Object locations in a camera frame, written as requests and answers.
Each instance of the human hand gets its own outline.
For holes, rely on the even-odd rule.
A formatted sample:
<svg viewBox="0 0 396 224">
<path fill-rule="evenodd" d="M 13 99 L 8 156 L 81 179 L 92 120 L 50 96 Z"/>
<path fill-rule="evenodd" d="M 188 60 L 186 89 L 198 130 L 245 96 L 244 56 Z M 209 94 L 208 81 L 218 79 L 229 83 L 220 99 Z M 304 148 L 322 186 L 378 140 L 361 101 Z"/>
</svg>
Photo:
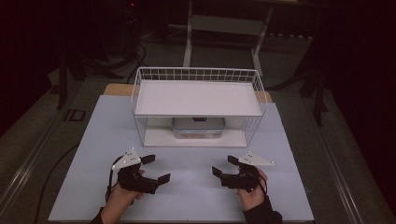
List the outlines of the human hand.
<svg viewBox="0 0 396 224">
<path fill-rule="evenodd" d="M 142 175 L 145 171 L 140 170 L 139 173 Z M 103 223 L 113 224 L 118 222 L 134 199 L 140 200 L 144 195 L 144 193 L 123 189 L 120 184 L 116 184 L 111 190 L 105 208 L 101 212 Z"/>
<path fill-rule="evenodd" d="M 259 174 L 262 176 L 262 178 L 264 178 L 262 179 L 260 177 L 260 183 L 262 184 L 262 187 L 265 188 L 268 177 L 261 169 L 257 168 L 257 170 L 259 171 Z M 262 188 L 259 185 L 251 192 L 247 192 L 244 189 L 237 189 L 236 192 L 241 199 L 244 211 L 247 211 L 263 203 L 265 200 L 265 192 L 263 192 Z"/>
</svg>

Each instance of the table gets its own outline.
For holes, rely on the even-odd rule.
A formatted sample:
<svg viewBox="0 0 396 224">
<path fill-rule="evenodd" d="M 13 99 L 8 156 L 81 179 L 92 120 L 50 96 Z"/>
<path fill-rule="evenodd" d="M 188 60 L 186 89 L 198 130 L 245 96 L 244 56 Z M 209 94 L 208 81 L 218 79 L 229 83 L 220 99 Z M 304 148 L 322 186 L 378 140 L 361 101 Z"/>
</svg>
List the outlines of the table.
<svg viewBox="0 0 396 224">
<path fill-rule="evenodd" d="M 144 165 L 145 176 L 170 173 L 169 183 L 155 195 L 146 195 L 121 218 L 126 222 L 244 222 L 234 189 L 223 188 L 211 173 L 216 166 L 226 174 L 237 168 L 227 156 L 242 157 L 248 150 L 275 161 L 262 167 L 269 176 L 268 194 L 285 221 L 313 220 L 304 186 L 295 164 L 276 105 L 269 103 L 248 147 L 142 147 L 131 112 L 132 85 L 109 85 L 92 113 L 58 198 L 50 221 L 89 221 L 105 205 L 105 192 L 112 162 L 135 147 L 139 156 L 156 155 Z"/>
</svg>

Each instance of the wire basket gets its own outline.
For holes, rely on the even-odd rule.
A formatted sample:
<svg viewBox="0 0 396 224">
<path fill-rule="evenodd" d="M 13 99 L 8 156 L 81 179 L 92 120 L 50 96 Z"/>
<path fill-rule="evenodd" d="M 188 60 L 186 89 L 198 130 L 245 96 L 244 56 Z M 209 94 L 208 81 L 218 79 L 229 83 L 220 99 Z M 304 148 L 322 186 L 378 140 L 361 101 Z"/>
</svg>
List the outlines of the wire basket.
<svg viewBox="0 0 396 224">
<path fill-rule="evenodd" d="M 140 67 L 136 71 L 132 93 L 132 112 L 136 128 L 142 145 L 145 146 L 145 137 L 150 116 L 136 115 L 136 106 L 143 80 L 169 80 L 169 81 L 210 81 L 210 82 L 236 82 L 250 83 L 260 108 L 259 116 L 239 118 L 242 120 L 246 147 L 252 139 L 265 113 L 267 98 L 260 74 L 256 70 L 232 68 L 198 68 L 198 67 Z"/>
</svg>

